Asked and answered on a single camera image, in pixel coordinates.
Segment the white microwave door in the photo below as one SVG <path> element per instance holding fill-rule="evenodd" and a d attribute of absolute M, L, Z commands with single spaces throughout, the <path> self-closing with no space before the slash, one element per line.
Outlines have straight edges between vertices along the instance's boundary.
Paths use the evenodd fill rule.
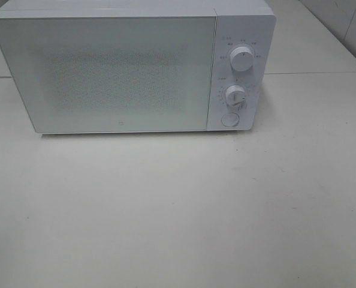
<path fill-rule="evenodd" d="M 0 19 L 41 134 L 205 130 L 216 19 Z"/>

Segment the white microwave knob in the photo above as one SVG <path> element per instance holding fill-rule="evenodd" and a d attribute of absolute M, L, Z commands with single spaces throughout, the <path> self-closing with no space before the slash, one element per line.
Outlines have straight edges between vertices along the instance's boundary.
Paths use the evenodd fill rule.
<path fill-rule="evenodd" d="M 228 106 L 239 107 L 244 105 L 247 93 L 244 87 L 240 85 L 232 85 L 225 90 L 224 96 Z"/>
<path fill-rule="evenodd" d="M 229 52 L 231 68 L 236 72 L 244 72 L 252 68 L 254 64 L 255 53 L 251 46 L 246 44 L 238 45 Z"/>

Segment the white microwave oven body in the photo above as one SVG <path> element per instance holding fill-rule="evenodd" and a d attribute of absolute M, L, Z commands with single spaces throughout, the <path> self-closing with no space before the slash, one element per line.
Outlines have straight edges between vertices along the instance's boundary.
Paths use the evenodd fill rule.
<path fill-rule="evenodd" d="M 121 19 L 214 17 L 216 19 L 210 79 L 209 108 L 205 130 L 245 131 L 254 123 L 260 86 L 270 50 L 276 16 L 265 1 L 8 1 L 0 8 L 0 19 Z M 236 72 L 229 52 L 246 44 L 255 53 L 252 68 Z M 244 105 L 230 107 L 224 92 L 232 85 L 244 87 Z M 239 115 L 239 124 L 225 127 L 221 118 Z M 125 131 L 112 133 L 155 133 L 170 131 Z"/>

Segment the round white door button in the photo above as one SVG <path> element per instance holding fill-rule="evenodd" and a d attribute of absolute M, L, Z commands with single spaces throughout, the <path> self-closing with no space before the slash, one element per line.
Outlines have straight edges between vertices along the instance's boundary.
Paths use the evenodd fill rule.
<path fill-rule="evenodd" d="M 240 118 L 236 113 L 227 113 L 222 116 L 221 122 L 225 127 L 235 127 L 239 124 Z"/>

